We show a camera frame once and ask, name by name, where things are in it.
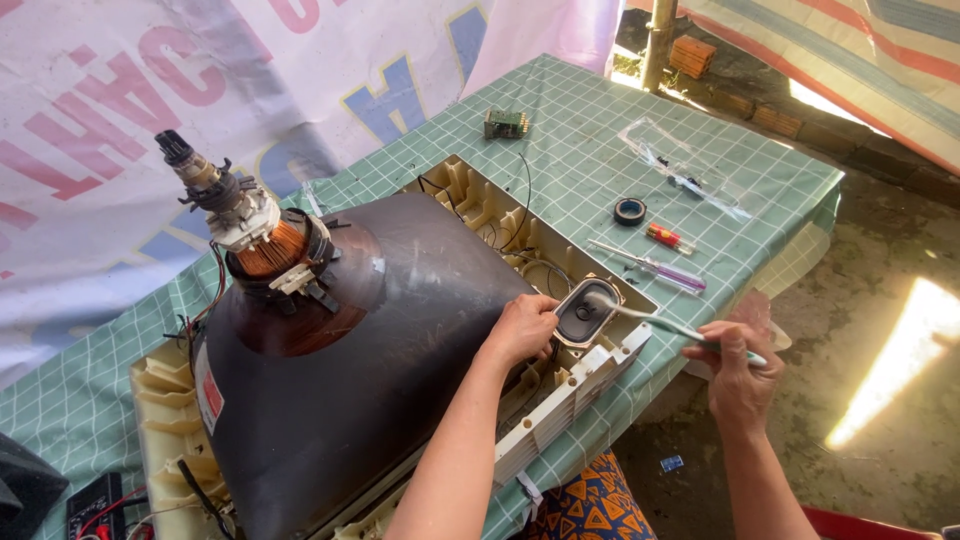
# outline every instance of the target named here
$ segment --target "circuit board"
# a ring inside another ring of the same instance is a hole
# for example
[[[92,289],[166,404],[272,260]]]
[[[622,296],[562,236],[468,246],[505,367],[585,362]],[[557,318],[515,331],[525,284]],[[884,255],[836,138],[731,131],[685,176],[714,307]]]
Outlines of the circuit board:
[[[484,138],[521,138],[527,135],[530,123],[526,112],[490,109],[483,121]]]

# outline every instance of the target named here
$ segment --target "black tape roll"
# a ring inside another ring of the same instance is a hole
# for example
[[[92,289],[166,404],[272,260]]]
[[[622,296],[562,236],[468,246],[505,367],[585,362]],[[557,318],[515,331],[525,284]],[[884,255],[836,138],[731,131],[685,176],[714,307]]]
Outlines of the black tape roll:
[[[633,227],[647,216],[647,206],[639,199],[620,199],[613,205],[613,221]]]

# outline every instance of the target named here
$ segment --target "screwdriver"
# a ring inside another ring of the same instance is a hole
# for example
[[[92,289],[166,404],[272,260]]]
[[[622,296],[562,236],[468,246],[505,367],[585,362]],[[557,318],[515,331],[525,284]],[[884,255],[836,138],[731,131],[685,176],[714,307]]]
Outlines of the screwdriver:
[[[623,250],[618,250],[613,246],[608,246],[607,244],[598,242],[596,240],[588,239],[587,242],[609,252],[616,253],[623,258],[632,260],[637,264],[641,271],[653,274],[655,277],[678,286],[681,290],[686,292],[699,295],[704,291],[704,289],[707,288],[707,282],[705,282],[703,278],[695,274],[691,274],[681,268],[677,268],[672,264],[653,260],[648,257],[637,257],[636,255],[629,254]]]

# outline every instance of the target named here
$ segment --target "tarp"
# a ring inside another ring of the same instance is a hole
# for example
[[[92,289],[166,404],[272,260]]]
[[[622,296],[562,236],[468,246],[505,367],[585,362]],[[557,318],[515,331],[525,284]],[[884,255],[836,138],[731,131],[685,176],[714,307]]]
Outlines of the tarp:
[[[0,0],[0,388],[207,250],[156,132],[285,197],[541,53],[602,72],[620,9]]]
[[[680,0],[677,15],[960,174],[960,2]]]

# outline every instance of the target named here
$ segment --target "green checkered tablecloth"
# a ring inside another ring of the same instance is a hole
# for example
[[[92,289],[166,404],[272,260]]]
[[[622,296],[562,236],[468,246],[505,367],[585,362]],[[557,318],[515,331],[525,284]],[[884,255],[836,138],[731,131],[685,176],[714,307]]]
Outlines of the green checkered tablecloth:
[[[526,111],[529,134],[485,140],[482,119],[488,108]],[[699,149],[710,166],[750,182],[768,201],[765,210],[741,225],[667,184],[616,136],[642,116]],[[525,202],[527,177],[517,152],[533,175],[530,210],[577,245],[586,247],[587,238],[596,238],[707,276],[707,291],[695,298],[651,282],[616,256],[588,249],[612,273],[638,280],[637,287],[663,306],[664,315],[691,326],[725,313],[748,284],[779,291],[815,263],[832,228],[842,176],[749,130],[542,56],[336,177],[307,187],[324,212],[336,211],[389,195],[455,153]],[[698,251],[685,258],[645,238],[642,229],[614,224],[612,204],[626,196],[644,200],[648,219],[696,240]],[[311,208],[303,191],[285,202]],[[176,331],[175,314],[196,314],[215,288],[216,265],[207,255],[0,393],[0,430],[63,471],[70,492],[105,471],[125,473],[125,487],[143,484],[127,367],[159,345],[163,332]],[[630,426],[683,367],[676,358],[682,344],[655,332],[614,387],[527,468],[541,490],[579,472]],[[525,504],[517,486],[501,490],[491,499],[484,539],[519,529]],[[61,504],[36,538],[63,535]]]

